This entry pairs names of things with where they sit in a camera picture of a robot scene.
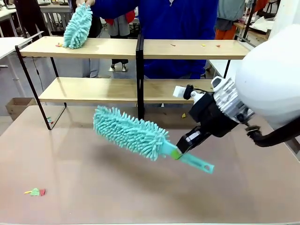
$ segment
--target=microfiber duster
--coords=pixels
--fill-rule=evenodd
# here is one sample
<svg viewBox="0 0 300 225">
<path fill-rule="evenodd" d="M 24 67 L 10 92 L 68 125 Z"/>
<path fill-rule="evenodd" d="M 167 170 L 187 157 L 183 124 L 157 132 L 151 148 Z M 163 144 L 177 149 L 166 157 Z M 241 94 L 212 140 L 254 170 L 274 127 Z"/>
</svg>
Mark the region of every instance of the microfiber duster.
<svg viewBox="0 0 300 225">
<path fill-rule="evenodd" d="M 64 33 L 64 47 L 80 48 L 87 40 L 92 25 L 92 11 L 90 6 L 83 3 L 77 7 Z"/>
<path fill-rule="evenodd" d="M 171 156 L 207 173 L 214 166 L 191 154 L 181 154 L 177 146 L 168 140 L 168 132 L 151 121 L 138 120 L 117 108 L 98 106 L 94 115 L 94 130 L 108 141 L 138 153 L 152 161 L 159 156 Z"/>
</svg>

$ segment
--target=orange pants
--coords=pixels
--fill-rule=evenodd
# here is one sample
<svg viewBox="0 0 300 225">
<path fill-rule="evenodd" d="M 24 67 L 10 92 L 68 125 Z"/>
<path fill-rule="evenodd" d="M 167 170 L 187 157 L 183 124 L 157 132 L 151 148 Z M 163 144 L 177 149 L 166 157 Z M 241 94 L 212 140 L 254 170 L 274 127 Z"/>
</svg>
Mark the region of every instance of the orange pants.
<svg viewBox="0 0 300 225">
<path fill-rule="evenodd" d="M 215 40 L 232 40 L 236 31 L 236 26 L 233 25 L 230 30 L 216 30 Z"/>
<path fill-rule="evenodd" d="M 256 6 L 255 6 L 254 12 L 257 12 L 257 11 L 259 11 L 259 10 L 265 8 L 266 5 L 267 5 L 267 3 L 268 3 L 268 0 L 258 0 L 258 1 L 256 2 Z"/>
</svg>

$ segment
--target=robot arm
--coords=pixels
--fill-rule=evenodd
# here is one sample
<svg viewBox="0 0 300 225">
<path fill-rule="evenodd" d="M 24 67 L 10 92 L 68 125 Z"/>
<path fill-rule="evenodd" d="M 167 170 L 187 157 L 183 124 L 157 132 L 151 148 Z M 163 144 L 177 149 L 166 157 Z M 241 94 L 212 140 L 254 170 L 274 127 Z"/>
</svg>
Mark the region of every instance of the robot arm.
<svg viewBox="0 0 300 225">
<path fill-rule="evenodd" d="M 199 93 L 192 85 L 176 87 L 174 96 L 194 99 L 189 114 L 200 123 L 177 143 L 181 152 L 195 148 L 210 135 L 223 137 L 238 124 L 244 124 L 247 135 L 261 147 L 299 136 L 299 36 L 300 25 L 292 25 L 259 45 L 243 59 L 235 81 L 212 80 L 213 92 Z M 259 126 L 248 123 L 254 113 L 278 129 L 263 136 Z"/>
</svg>

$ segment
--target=cardboard box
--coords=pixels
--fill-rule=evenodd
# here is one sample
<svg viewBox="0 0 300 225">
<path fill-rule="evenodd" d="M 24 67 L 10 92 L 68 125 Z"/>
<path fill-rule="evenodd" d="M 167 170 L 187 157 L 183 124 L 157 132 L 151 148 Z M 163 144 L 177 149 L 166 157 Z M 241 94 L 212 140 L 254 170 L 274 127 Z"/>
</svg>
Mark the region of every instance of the cardboard box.
<svg viewBox="0 0 300 225">
<path fill-rule="evenodd" d="M 15 97 L 5 107 L 11 119 L 15 121 L 28 106 L 36 104 L 35 99 L 32 97 Z"/>
</svg>

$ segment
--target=human hand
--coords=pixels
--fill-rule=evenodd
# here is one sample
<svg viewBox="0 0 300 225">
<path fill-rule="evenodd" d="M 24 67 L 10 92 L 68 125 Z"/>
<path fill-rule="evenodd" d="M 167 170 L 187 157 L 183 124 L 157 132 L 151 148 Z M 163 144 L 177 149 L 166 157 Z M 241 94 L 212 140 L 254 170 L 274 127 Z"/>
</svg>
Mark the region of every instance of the human hand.
<svg viewBox="0 0 300 225">
<path fill-rule="evenodd" d="M 92 6 L 95 4 L 95 0 L 76 0 L 77 6 L 80 6 L 83 3 L 85 3 L 87 6 Z"/>
</svg>

